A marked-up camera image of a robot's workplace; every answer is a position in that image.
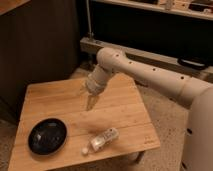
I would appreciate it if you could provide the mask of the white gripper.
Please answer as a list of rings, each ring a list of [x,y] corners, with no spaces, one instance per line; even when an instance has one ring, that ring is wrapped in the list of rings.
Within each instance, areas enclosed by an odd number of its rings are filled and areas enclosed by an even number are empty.
[[[99,95],[105,90],[105,85],[101,85],[97,83],[92,77],[88,77],[85,81],[85,87],[87,91],[92,94],[87,98],[86,110],[89,111],[97,103],[96,95]]]

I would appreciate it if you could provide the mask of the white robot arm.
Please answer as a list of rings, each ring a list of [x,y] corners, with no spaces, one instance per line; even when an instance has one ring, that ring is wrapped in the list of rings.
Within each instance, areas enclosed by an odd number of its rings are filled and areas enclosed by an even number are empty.
[[[180,171],[213,171],[213,83],[131,60],[120,49],[101,48],[96,59],[85,81],[90,94],[102,93],[116,73],[124,73],[188,108]]]

